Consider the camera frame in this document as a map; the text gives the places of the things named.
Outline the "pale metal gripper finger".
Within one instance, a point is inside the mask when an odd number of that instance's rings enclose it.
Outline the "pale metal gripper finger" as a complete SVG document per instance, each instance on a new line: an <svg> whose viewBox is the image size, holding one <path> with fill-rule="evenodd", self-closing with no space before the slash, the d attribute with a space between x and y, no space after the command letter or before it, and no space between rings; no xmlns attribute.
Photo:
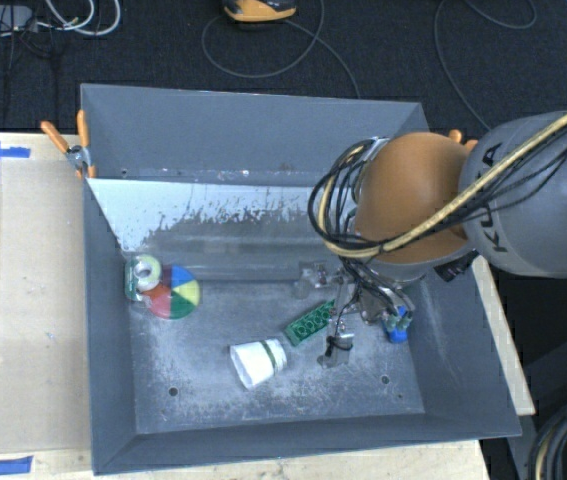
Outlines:
<svg viewBox="0 0 567 480"><path fill-rule="evenodd" d="M318 364L323 369L336 368L349 363L351 351L353 349L352 333L333 333L326 338L325 350L317 358Z"/></svg>
<svg viewBox="0 0 567 480"><path fill-rule="evenodd" d="M321 262L300 262L299 276L293 283L293 295L305 299L311 293L327 285L327 271Z"/></svg>

